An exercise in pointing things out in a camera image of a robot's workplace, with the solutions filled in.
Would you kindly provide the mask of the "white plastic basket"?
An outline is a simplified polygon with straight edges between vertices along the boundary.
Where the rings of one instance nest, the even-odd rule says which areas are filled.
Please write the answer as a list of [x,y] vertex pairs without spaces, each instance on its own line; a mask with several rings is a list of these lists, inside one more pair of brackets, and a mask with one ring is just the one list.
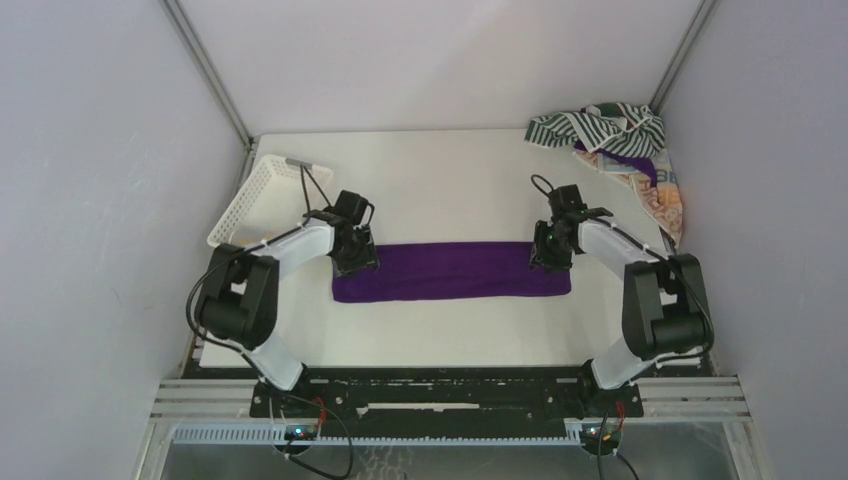
[[320,208],[334,172],[279,155],[267,154],[254,166],[233,200],[207,236],[216,248],[234,236],[259,235],[265,240],[298,223],[308,206]]

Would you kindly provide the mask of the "purple towel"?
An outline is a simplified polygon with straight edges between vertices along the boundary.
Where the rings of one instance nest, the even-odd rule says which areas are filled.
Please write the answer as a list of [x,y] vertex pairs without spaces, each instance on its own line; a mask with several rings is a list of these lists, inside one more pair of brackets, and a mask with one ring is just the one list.
[[569,294],[570,274],[531,268],[531,249],[530,242],[379,245],[377,269],[338,276],[331,291],[347,304]]

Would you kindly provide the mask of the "yellow grey patterned towel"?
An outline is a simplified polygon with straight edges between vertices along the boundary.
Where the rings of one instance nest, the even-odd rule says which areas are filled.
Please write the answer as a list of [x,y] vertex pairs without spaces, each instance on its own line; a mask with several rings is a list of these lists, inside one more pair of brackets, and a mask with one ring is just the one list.
[[249,247],[255,246],[257,244],[263,244],[264,242],[265,242],[265,239],[262,236],[253,235],[253,234],[234,236],[231,239],[231,243],[233,245],[243,247],[243,248],[249,248]]

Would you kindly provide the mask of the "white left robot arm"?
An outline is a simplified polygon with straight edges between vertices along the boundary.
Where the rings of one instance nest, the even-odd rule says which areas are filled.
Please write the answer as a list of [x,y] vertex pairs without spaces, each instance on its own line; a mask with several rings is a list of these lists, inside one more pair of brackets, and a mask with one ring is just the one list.
[[188,295],[190,329],[242,357],[260,381],[275,388],[274,404],[290,417],[310,409],[313,392],[299,381],[305,364],[276,332],[279,283],[321,257],[332,261],[338,277],[378,269],[370,228],[374,211],[365,197],[343,190],[334,204],[308,210],[289,231],[246,247],[222,243]]

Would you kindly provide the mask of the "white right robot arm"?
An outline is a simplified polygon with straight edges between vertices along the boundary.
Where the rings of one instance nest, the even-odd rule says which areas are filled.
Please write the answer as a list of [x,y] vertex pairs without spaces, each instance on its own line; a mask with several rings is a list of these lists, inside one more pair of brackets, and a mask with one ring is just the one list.
[[653,366],[700,359],[714,346],[715,330],[699,260],[663,255],[618,226],[612,213],[590,208],[577,185],[554,187],[534,174],[550,217],[535,224],[529,265],[567,272],[578,254],[598,260],[622,282],[621,336],[581,368],[579,406],[605,415],[619,389]]

